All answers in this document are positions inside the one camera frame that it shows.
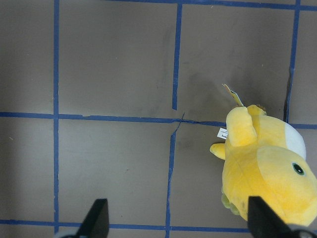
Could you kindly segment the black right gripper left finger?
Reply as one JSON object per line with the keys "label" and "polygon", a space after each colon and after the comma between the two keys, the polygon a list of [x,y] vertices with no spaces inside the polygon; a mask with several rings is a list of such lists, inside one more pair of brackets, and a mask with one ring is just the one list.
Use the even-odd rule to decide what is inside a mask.
{"label": "black right gripper left finger", "polygon": [[108,201],[96,199],[77,231],[62,231],[55,238],[106,238],[109,233]]}

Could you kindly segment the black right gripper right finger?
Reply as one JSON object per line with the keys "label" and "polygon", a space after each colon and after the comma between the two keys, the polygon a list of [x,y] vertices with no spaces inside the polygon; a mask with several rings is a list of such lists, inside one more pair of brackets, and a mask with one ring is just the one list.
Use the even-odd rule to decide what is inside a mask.
{"label": "black right gripper right finger", "polygon": [[248,229],[254,238],[315,238],[307,227],[286,224],[260,196],[248,200]]}

